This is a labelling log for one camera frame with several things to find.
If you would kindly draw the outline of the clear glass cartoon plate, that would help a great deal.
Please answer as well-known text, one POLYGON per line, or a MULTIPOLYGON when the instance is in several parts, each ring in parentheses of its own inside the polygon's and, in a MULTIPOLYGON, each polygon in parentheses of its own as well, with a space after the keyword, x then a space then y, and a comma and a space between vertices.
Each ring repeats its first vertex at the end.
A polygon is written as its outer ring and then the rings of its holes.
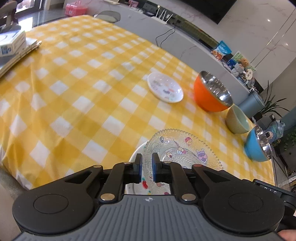
POLYGON ((222 170, 222 164, 210 147, 195 135, 177 129, 165 129, 155 133, 144 148, 142 175, 148 188, 148 194, 167 195, 170 187, 165 183, 156 183, 152 177, 152 154, 157 153, 160 161, 171 161, 183 168, 191 169, 201 164, 215 170, 222 170))

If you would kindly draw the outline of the small white sticker plate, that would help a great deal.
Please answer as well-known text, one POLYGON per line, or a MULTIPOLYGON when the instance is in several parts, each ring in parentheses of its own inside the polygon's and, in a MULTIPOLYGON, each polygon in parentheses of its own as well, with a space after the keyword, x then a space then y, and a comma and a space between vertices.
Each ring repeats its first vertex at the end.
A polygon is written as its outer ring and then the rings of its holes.
POLYGON ((173 78, 163 73, 151 73, 147 77, 147 84, 152 94, 166 103, 177 103, 184 98, 181 86, 173 78))

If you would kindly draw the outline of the orange steel bowl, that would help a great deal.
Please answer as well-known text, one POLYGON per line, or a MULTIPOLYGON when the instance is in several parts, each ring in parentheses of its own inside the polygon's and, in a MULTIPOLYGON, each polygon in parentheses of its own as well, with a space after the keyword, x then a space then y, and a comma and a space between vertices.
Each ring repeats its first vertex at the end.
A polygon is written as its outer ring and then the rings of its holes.
POLYGON ((232 95, 213 74, 201 71, 194 82, 194 100, 207 112, 221 112, 233 105, 232 95))

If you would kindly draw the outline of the yellow white checkered tablecloth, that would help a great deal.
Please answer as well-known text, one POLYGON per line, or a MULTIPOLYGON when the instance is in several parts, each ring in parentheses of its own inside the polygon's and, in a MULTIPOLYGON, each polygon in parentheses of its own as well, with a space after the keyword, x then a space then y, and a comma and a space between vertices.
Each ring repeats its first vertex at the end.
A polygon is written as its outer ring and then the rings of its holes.
POLYGON ((100 164, 128 161, 154 133, 176 128, 203 140, 223 168, 273 184, 271 161, 245 155, 226 112, 208 113, 193 97, 197 73, 151 42, 114 24, 77 16, 27 32, 40 47, 1 78, 1 166, 25 189, 100 164), (173 78, 184 98, 155 97, 147 77, 173 78))

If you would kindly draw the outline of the green ceramic bowl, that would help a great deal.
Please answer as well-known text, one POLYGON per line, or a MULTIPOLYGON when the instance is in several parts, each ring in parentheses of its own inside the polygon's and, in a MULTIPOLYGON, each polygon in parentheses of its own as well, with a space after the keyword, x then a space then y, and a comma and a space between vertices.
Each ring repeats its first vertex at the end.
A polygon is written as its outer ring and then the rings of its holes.
POLYGON ((234 134, 242 134, 250 131, 247 116, 236 105, 232 105, 226 115, 226 126, 234 134))

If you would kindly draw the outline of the blue steel bowl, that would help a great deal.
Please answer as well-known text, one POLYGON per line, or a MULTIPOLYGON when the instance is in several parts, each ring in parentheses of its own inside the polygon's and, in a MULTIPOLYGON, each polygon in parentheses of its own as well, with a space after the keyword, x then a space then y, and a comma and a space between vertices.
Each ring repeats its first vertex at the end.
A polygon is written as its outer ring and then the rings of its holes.
POLYGON ((255 126, 247 135, 244 144, 246 155, 252 161, 265 162, 272 158, 270 141, 273 133, 264 131, 260 126, 255 126))

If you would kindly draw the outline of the grey blue trash bin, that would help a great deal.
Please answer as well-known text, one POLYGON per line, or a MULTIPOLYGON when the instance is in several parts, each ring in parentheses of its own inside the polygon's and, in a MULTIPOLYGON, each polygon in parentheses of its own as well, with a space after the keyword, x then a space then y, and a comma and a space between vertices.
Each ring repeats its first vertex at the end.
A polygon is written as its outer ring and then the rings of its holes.
POLYGON ((262 97, 256 92, 253 91, 249 96, 239 104, 239 108, 244 112, 248 118, 252 118, 260 110, 265 107, 262 97))

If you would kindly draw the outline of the blue plastic bag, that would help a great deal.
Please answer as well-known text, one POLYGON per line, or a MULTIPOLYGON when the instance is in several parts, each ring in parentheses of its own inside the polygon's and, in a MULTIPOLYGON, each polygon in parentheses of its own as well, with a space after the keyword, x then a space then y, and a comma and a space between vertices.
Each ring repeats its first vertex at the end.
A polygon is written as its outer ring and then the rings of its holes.
POLYGON ((280 120, 274 120, 272 121, 268 128, 267 131, 272 132, 273 137, 271 138, 271 142, 274 142, 281 138, 283 136, 285 130, 285 123, 280 121, 280 120))

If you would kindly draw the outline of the long white tv cabinet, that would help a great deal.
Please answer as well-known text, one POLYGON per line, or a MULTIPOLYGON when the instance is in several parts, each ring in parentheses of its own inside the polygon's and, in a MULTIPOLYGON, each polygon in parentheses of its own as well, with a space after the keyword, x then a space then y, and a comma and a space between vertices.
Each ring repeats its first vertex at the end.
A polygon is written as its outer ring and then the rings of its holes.
POLYGON ((233 95, 238 94, 239 96, 243 96, 249 94, 248 89, 206 47, 179 29, 175 28, 171 30, 172 35, 161 44, 162 39, 157 37, 169 30, 171 28, 170 25, 162 24, 126 6, 117 5, 114 7, 114 10, 121 15, 121 20, 117 23, 120 27, 154 44, 157 43, 196 72, 204 70, 212 73, 223 82, 233 95))

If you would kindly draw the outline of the green potted plant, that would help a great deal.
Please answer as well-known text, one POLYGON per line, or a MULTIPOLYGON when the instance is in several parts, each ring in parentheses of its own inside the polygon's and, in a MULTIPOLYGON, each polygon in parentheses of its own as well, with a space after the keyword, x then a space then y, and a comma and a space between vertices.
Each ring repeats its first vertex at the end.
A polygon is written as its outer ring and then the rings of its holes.
POLYGON ((272 95, 272 93, 273 93, 273 83, 270 84, 269 81, 267 81, 267 89, 266 89, 265 96, 262 96, 261 94, 259 95, 263 101, 264 107, 254 117, 256 121, 262 119, 262 117, 267 113, 274 113, 282 118, 282 115, 277 111, 277 109, 283 109, 287 112, 290 111, 287 108, 284 108, 279 105, 279 103, 286 100, 286 98, 281 98, 274 101, 275 95, 272 95))

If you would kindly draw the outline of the blue snack bag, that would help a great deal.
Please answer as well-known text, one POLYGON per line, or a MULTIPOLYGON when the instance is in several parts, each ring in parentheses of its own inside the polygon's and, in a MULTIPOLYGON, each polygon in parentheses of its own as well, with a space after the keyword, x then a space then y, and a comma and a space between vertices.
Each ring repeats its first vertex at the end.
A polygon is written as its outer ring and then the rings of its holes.
POLYGON ((211 54, 217 59, 221 60, 224 56, 231 54, 231 49, 224 41, 220 41, 216 48, 211 50, 211 54))

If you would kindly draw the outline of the teddy bear toy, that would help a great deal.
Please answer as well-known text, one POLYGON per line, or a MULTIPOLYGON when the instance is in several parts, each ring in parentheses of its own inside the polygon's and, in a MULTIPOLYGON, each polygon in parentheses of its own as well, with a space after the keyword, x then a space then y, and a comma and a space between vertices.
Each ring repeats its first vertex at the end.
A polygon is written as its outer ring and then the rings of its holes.
POLYGON ((239 63, 243 68, 247 68, 247 67, 250 65, 249 61, 248 61, 246 58, 240 58, 240 59, 238 60, 238 63, 239 63))

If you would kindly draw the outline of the white wifi router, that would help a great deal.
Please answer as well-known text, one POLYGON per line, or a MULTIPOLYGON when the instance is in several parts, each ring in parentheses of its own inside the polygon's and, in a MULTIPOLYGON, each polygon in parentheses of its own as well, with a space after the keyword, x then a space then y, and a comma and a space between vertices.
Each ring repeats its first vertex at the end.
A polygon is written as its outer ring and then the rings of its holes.
POLYGON ((152 19, 166 25, 174 14, 169 10, 158 6, 156 13, 152 16, 152 19))

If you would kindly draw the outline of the white blue cardboard box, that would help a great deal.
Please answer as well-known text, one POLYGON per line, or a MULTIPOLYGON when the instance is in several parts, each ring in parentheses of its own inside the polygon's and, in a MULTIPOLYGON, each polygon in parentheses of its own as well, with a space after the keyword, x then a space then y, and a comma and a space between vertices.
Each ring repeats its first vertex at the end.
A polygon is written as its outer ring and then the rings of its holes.
POLYGON ((12 56, 17 49, 26 41, 26 32, 24 30, 10 31, 1 33, 1 57, 12 56))

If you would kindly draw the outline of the pink plastic case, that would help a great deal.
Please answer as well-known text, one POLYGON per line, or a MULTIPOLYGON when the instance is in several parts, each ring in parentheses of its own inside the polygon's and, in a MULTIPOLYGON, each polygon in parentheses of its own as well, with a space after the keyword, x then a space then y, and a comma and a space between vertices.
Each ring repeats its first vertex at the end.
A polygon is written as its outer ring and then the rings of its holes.
POLYGON ((80 16, 87 12, 88 7, 83 5, 81 1, 67 3, 65 8, 65 15, 67 16, 80 16))

